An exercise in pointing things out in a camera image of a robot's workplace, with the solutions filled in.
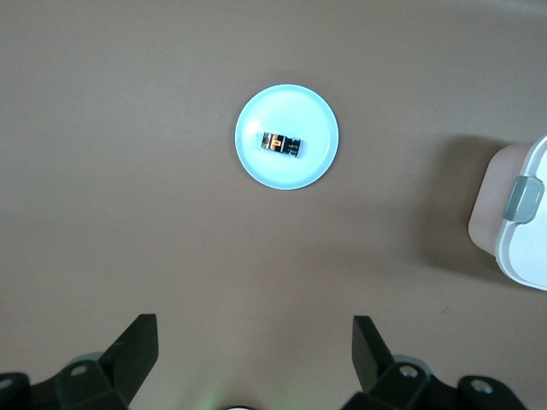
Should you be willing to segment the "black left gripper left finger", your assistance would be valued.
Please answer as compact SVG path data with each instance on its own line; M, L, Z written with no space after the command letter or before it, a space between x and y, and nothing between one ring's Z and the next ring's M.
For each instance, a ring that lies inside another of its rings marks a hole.
M55 377L61 409L128 409L159 354L157 318L140 314L97 360L80 360Z

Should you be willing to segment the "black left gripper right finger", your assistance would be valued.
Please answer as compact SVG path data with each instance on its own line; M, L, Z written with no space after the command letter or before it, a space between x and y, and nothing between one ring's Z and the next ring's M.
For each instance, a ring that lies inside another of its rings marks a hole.
M345 409L440 409L430 367L404 354L392 354L373 320L356 316L351 358L361 390Z

